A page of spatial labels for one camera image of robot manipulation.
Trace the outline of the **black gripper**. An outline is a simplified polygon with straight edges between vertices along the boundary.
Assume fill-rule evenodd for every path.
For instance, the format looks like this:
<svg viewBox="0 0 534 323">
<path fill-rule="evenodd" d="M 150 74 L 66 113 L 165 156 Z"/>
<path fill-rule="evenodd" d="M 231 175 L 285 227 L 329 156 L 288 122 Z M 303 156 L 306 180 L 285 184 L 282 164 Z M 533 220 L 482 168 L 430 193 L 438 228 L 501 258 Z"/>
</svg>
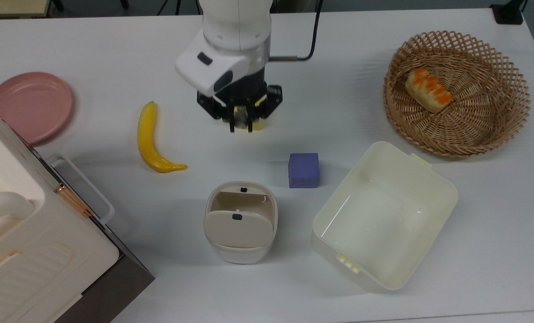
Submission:
<svg viewBox="0 0 534 323">
<path fill-rule="evenodd" d="M 282 101 L 281 86 L 267 85 L 264 68 L 233 82 L 211 97 L 197 92 L 196 100 L 212 118 L 229 122 L 230 133 L 235 131 L 236 107 L 245 108 L 247 115 L 242 119 L 247 122 L 248 132 L 253 132 L 254 122 L 268 118 Z"/>
</svg>

